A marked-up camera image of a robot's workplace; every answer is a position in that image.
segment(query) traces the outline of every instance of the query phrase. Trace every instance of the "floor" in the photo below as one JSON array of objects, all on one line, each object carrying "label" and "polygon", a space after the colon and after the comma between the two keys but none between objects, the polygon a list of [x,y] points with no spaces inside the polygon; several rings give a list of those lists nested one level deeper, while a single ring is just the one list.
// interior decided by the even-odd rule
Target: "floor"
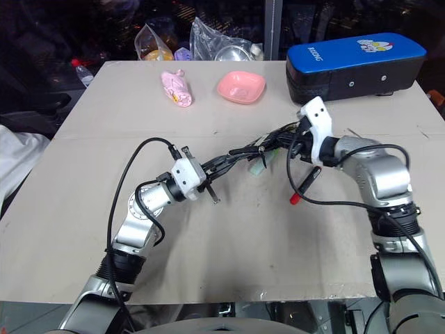
[{"label": "floor", "polygon": [[[304,321],[299,321],[298,327],[310,333],[338,333],[338,331],[333,331],[332,329],[334,325],[331,316],[332,313],[330,312],[332,302],[333,301],[310,301],[309,304],[312,310],[312,317],[315,320],[315,326],[312,325],[312,328],[309,329],[307,327],[308,325],[304,324]],[[366,322],[368,316],[380,301],[376,298],[365,298],[348,299],[340,302],[344,302],[348,310],[361,310],[363,312],[363,320]],[[278,306],[284,304],[286,303],[275,303],[275,305]],[[0,334],[38,334],[57,329],[58,324],[69,307],[69,305],[61,304],[0,302]],[[237,303],[235,305],[235,311],[237,317],[270,319],[269,313],[271,307],[272,305],[269,303]],[[297,311],[290,314],[290,318],[293,318],[294,321],[297,321],[298,317],[301,316],[304,317],[303,312]],[[353,332],[350,328],[346,328],[342,333],[352,334]],[[372,333],[388,333],[383,308],[380,308],[380,311],[371,322],[368,334]]]}]

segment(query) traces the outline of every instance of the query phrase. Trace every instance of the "blue case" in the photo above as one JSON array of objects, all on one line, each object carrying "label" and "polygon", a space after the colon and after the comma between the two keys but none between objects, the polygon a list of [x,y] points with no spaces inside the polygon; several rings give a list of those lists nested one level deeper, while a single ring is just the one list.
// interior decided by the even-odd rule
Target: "blue case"
[{"label": "blue case", "polygon": [[387,94],[411,87],[426,50],[397,33],[295,45],[288,50],[287,83],[295,103]]}]

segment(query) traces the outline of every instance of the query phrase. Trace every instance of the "cardboard surface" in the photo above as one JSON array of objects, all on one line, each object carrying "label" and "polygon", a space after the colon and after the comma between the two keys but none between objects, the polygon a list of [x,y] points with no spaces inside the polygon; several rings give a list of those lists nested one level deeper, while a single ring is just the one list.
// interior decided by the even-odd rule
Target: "cardboard surface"
[{"label": "cardboard surface", "polygon": [[[183,69],[194,104],[181,109],[162,91],[162,70]],[[219,97],[231,70],[264,75],[257,104]],[[412,158],[414,199],[439,276],[445,283],[440,207],[443,203],[445,123],[417,84],[391,97],[328,102],[337,136],[350,130],[404,146]],[[106,63],[24,183],[0,222],[0,299],[71,303],[104,256],[115,187],[136,146],[162,136],[187,145],[204,163],[294,121],[284,62]],[[195,202],[164,210],[165,241],[154,248],[130,303],[278,301],[374,295],[374,252],[366,212],[350,207],[289,204],[285,152],[254,177],[241,162]],[[137,184],[169,170],[162,144],[134,161],[115,212],[117,231]],[[310,166],[293,163],[303,177]],[[324,168],[308,195],[360,200],[346,175]]]}]

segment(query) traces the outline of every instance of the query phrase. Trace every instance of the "red cap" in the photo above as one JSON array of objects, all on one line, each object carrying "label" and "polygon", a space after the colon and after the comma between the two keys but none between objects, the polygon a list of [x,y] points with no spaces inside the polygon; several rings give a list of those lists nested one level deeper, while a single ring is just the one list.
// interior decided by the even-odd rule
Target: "red cap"
[{"label": "red cap", "polygon": [[292,205],[296,205],[298,202],[300,202],[300,200],[301,197],[297,193],[294,193],[289,202],[291,202]]},{"label": "red cap", "polygon": [[73,59],[71,61],[71,65],[73,65],[74,67],[80,66],[82,65],[81,62],[78,59]]}]

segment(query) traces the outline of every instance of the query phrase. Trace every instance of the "water bottle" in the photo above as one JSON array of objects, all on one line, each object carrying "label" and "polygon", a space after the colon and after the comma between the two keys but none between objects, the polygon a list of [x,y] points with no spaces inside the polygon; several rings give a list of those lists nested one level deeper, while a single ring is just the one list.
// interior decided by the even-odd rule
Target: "water bottle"
[{"label": "water bottle", "polygon": [[85,87],[88,87],[88,85],[91,84],[91,81],[94,79],[94,76],[90,70],[83,66],[77,59],[73,59],[71,61],[71,65],[76,69],[76,74],[79,80],[82,81]]}]

